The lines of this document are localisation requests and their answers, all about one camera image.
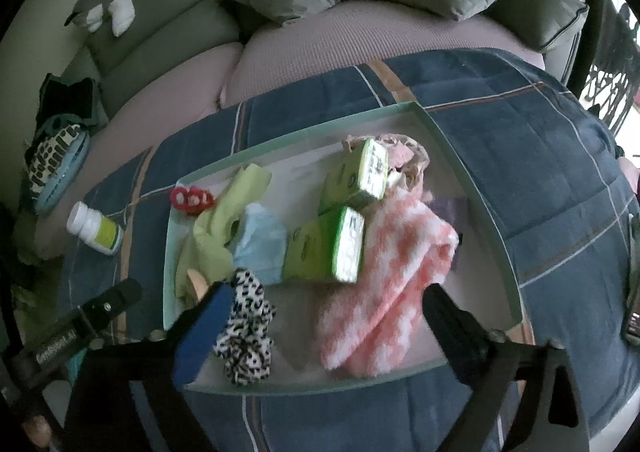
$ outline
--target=green box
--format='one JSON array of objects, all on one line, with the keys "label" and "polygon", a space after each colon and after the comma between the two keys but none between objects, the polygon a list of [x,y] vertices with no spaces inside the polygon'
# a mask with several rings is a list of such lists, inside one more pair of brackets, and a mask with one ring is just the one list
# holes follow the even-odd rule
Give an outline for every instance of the green box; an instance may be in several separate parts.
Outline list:
[{"label": "green box", "polygon": [[349,207],[319,215],[289,236],[282,272],[285,281],[337,281],[358,279],[364,217]]},{"label": "green box", "polygon": [[339,205],[360,210],[372,201],[379,201],[385,195],[387,173],[386,148],[373,139],[364,140],[327,175],[318,213]]}]

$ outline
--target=white pill bottle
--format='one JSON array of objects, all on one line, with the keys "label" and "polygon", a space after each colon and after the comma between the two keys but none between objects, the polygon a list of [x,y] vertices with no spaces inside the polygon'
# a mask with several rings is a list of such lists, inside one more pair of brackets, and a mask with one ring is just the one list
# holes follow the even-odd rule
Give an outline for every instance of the white pill bottle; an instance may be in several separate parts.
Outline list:
[{"label": "white pill bottle", "polygon": [[122,242],[122,228],[98,210],[78,201],[66,220],[66,231],[77,235],[88,246],[105,255],[113,255]]}]

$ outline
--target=screw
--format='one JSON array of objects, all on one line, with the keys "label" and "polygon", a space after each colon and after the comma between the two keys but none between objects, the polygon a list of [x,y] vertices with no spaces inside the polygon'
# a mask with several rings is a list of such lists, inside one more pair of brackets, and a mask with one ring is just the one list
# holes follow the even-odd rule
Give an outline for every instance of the screw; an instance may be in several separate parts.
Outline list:
[{"label": "screw", "polygon": [[553,347],[554,349],[564,349],[564,345],[562,345],[562,342],[557,338],[550,339],[549,346]]},{"label": "screw", "polygon": [[151,342],[161,342],[166,338],[166,333],[162,329],[154,329],[149,333],[149,340]]},{"label": "screw", "polygon": [[507,336],[498,329],[492,329],[489,331],[489,340],[496,344],[503,344],[507,341]]}]

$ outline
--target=blue plaid blanket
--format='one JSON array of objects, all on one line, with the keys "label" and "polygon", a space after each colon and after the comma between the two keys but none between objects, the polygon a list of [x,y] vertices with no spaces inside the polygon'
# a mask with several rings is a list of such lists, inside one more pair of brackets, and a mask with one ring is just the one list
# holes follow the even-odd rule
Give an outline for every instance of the blue plaid blanket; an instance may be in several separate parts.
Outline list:
[{"label": "blue plaid blanket", "polygon": [[[118,319],[114,335],[141,339],[162,327],[168,192],[178,178],[277,136],[414,99],[460,155],[505,240],[530,321],[523,338],[564,343],[596,434],[640,385],[639,354],[620,337],[628,215],[638,213],[638,202],[607,128],[551,76],[503,51],[427,51],[332,70],[147,149],[87,195],[89,206],[126,227],[125,237],[116,257],[83,244],[69,249],[60,314],[131,276],[143,300]],[[443,366],[331,394],[184,395],[221,451],[374,452],[435,450],[469,393]],[[511,394],[484,450],[500,448]]]}]

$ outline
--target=clear plastic tray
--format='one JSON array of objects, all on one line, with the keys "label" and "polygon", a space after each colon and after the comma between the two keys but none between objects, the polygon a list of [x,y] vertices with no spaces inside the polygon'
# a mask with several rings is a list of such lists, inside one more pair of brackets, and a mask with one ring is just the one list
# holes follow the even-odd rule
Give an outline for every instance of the clear plastic tray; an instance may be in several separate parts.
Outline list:
[{"label": "clear plastic tray", "polygon": [[[195,184],[218,195],[239,167],[254,162],[272,174],[261,204],[293,229],[317,215],[322,183],[340,157],[340,142],[347,135],[386,132],[406,134],[426,148],[431,163],[425,170],[424,185],[434,197],[468,199],[468,226],[463,231],[456,272],[449,273],[444,284],[446,291],[484,327],[507,331],[519,324],[522,302],[500,233],[462,161],[430,116],[414,102],[354,114],[284,135],[207,165],[177,184]],[[182,241],[192,225],[192,220],[172,209],[164,260],[165,328],[171,327],[182,311],[174,294],[175,268]],[[231,385],[223,374],[222,361],[211,356],[188,388],[219,394],[309,394],[365,387],[445,363],[433,334],[423,322],[404,362],[395,371],[368,380],[348,378],[340,371],[325,371],[317,358],[314,324],[319,303],[331,287],[266,288],[266,297],[278,308],[270,325],[275,345],[268,380],[242,388]]]}]

